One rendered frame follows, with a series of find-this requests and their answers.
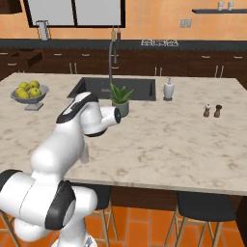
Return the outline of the clear glass cup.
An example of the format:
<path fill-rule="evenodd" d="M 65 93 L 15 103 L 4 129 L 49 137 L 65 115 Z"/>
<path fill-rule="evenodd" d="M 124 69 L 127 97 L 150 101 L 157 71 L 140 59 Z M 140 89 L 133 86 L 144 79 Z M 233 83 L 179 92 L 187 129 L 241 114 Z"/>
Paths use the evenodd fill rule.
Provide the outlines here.
<path fill-rule="evenodd" d="M 80 160 L 82 164 L 87 164 L 89 162 L 89 148 L 87 144 L 84 145 Z"/>

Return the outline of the open dark wooden drawer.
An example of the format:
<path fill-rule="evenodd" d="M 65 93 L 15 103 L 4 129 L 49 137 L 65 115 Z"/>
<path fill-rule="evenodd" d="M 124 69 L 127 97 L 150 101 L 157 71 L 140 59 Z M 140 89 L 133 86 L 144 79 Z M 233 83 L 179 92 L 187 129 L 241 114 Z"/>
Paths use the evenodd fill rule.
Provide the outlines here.
<path fill-rule="evenodd" d="M 8 57 L 8 64 L 20 69 L 28 69 L 42 59 L 38 50 L 19 50 Z"/>

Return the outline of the green potted plant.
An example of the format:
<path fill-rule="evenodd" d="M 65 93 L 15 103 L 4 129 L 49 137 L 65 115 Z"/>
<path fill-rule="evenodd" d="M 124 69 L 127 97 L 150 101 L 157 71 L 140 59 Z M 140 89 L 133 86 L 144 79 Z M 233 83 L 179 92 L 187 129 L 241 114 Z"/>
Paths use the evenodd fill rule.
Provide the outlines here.
<path fill-rule="evenodd" d="M 126 87 L 119 89 L 115 84 L 110 84 L 112 105 L 116 106 L 124 118 L 129 113 L 129 98 L 133 90 L 127 91 Z"/>

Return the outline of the dark sink basin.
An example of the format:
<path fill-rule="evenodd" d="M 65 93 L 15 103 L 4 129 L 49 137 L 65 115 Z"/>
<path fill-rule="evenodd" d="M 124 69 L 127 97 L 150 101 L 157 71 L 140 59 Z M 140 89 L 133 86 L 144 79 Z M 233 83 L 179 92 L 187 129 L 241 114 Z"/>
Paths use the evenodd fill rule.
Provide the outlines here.
<path fill-rule="evenodd" d="M 129 97 L 131 100 L 156 101 L 154 79 L 114 78 L 113 84 L 119 89 L 125 87 L 127 92 L 133 90 Z M 111 93 L 110 80 L 102 77 L 82 77 L 68 94 L 68 98 L 75 98 L 78 94 L 84 92 L 92 92 L 99 99 L 109 99 Z"/>

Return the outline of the white soap dispenser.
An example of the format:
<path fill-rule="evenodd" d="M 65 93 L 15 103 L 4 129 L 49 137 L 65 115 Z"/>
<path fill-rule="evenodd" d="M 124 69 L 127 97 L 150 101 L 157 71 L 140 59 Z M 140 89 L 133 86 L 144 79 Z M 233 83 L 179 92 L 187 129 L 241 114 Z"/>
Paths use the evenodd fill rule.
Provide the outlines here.
<path fill-rule="evenodd" d="M 168 79 L 163 88 L 163 95 L 166 100 L 171 100 L 173 98 L 174 89 L 175 84 L 171 81 L 171 79 Z"/>

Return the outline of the grey tall tap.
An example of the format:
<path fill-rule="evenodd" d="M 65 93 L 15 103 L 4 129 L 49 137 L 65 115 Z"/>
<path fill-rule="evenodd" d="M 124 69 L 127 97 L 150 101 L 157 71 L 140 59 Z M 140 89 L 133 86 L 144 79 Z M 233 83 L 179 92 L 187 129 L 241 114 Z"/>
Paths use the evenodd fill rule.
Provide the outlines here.
<path fill-rule="evenodd" d="M 117 48 L 116 41 L 111 41 L 109 45 L 108 51 L 108 63 L 109 63 L 109 83 L 112 83 L 113 74 L 112 74 L 112 66 L 117 64 Z"/>

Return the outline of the black seat wooden stool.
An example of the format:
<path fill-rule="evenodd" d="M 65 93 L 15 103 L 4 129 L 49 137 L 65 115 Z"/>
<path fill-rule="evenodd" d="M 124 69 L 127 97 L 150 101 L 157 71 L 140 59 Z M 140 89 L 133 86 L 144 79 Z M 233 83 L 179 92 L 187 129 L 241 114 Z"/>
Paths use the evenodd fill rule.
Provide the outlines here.
<path fill-rule="evenodd" d="M 19 247 L 19 243 L 16 239 L 13 228 L 14 219 L 12 217 L 8 217 L 8 215 L 2 210 L 0 210 L 0 218 L 3 220 L 3 223 L 5 225 L 4 228 L 0 228 L 0 233 L 8 233 L 11 236 L 12 241 L 14 242 L 14 247 Z"/>
<path fill-rule="evenodd" d="M 221 194 L 179 191 L 177 199 L 164 247 L 167 247 L 172 231 L 175 231 L 177 238 L 175 247 L 180 246 L 189 219 L 204 224 L 197 247 L 202 247 L 206 230 L 209 230 L 212 247 L 217 247 L 223 223 L 236 219 L 229 197 Z"/>
<path fill-rule="evenodd" d="M 109 240 L 109 227 L 112 227 L 116 240 L 119 240 L 114 211 L 111 204 L 111 191 L 110 185 L 99 184 L 86 184 L 87 188 L 93 189 L 97 195 L 97 206 L 94 215 L 98 214 L 101 219 L 103 238 L 98 238 L 97 242 L 104 242 L 106 247 L 110 247 Z"/>

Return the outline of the dark wooden island base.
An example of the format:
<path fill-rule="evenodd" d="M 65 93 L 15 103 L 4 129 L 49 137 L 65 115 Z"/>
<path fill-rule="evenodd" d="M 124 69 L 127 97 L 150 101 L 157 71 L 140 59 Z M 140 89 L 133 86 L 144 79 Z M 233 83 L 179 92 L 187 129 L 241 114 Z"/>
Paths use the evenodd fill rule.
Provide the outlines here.
<path fill-rule="evenodd" d="M 177 194 L 171 190 L 113 186 L 111 202 L 113 206 L 174 211 Z"/>

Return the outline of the dark wooden cupboard run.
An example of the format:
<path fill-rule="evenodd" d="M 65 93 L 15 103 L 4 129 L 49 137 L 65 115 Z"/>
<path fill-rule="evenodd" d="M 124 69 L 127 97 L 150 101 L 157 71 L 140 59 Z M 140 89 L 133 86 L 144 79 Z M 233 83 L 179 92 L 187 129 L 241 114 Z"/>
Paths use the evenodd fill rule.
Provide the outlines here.
<path fill-rule="evenodd" d="M 42 59 L 28 69 L 8 64 L 19 50 L 38 50 Z M 117 50 L 115 75 L 235 78 L 247 86 L 247 52 L 186 50 Z M 0 78 L 13 72 L 109 73 L 106 49 L 0 48 Z"/>

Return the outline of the hob with white grates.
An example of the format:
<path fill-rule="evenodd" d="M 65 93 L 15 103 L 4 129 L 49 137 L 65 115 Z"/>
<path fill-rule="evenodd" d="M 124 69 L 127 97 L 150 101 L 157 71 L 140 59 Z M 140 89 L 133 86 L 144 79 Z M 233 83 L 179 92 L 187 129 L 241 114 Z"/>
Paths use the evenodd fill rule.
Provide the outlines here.
<path fill-rule="evenodd" d="M 141 46 L 178 46 L 177 40 L 141 40 Z"/>

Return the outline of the grey fruit bowl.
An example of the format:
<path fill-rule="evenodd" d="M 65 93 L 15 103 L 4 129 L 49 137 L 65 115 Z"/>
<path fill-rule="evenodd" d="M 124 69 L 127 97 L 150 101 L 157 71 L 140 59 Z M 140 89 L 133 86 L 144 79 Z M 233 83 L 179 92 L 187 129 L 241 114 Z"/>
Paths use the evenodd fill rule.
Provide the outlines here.
<path fill-rule="evenodd" d="M 43 106 L 43 103 L 41 101 L 45 97 L 46 93 L 49 91 L 49 88 L 45 85 L 40 85 L 40 90 L 41 94 L 39 96 L 30 98 L 19 98 L 15 91 L 12 91 L 11 98 L 19 103 L 26 104 L 25 110 L 38 111 Z"/>

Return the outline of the black-framed window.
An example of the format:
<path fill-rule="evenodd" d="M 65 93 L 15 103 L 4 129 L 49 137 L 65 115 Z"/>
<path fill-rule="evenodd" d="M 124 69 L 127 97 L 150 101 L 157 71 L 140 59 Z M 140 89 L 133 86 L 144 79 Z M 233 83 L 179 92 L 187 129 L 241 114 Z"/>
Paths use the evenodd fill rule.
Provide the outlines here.
<path fill-rule="evenodd" d="M 125 0 L 23 0 L 28 23 L 36 27 L 125 27 Z"/>

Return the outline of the grey jug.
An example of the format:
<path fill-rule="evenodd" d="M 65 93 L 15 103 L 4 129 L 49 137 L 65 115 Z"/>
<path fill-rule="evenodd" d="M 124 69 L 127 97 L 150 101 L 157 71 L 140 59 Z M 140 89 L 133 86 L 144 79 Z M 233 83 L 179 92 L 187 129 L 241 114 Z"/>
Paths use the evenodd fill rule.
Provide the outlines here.
<path fill-rule="evenodd" d="M 42 41 L 48 41 L 50 39 L 50 32 L 48 29 L 47 20 L 37 20 L 36 24 L 38 26 L 39 37 Z"/>

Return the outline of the dark wall shelf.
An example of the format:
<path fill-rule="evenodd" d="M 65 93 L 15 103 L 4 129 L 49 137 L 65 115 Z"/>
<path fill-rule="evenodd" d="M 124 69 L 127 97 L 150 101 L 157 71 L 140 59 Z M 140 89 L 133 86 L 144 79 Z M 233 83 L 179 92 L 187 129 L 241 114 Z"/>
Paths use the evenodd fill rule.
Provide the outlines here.
<path fill-rule="evenodd" d="M 193 9 L 192 13 L 194 14 L 247 14 L 247 9 L 232 9 L 227 10 L 223 9 L 221 11 L 216 9 Z"/>

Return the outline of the dark wooden wall cabinet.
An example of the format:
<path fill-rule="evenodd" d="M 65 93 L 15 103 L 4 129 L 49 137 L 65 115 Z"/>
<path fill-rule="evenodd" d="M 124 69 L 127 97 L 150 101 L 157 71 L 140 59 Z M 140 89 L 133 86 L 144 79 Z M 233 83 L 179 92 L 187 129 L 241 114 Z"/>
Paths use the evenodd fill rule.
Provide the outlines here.
<path fill-rule="evenodd" d="M 19 0 L 0 0 L 0 14 L 19 14 L 21 12 Z"/>

